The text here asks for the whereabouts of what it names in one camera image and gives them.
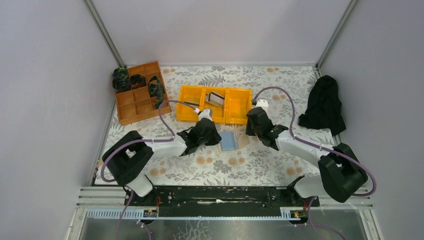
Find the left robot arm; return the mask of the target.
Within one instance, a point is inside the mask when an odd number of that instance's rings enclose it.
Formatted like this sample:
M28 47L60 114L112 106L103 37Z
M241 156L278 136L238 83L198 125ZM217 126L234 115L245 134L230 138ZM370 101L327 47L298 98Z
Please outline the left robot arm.
M104 182L116 182L120 187L127 187L135 195L144 197L154 189L142 173L151 159L187 156L201 146L215 146L221 140L215 123L208 118L169 138L147 139L132 130L104 153L100 177Z

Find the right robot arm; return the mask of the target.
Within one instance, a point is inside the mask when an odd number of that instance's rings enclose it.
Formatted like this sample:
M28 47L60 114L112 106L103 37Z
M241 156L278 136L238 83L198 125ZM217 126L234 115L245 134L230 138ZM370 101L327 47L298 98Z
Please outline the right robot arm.
M246 134L257 136L263 145L299 157L319 169L318 175L301 176L288 185L303 199L329 196L344 203L368 181L366 171L357 165L358 160L348 145L320 145L292 136L288 127L273 124L262 107L247 113Z

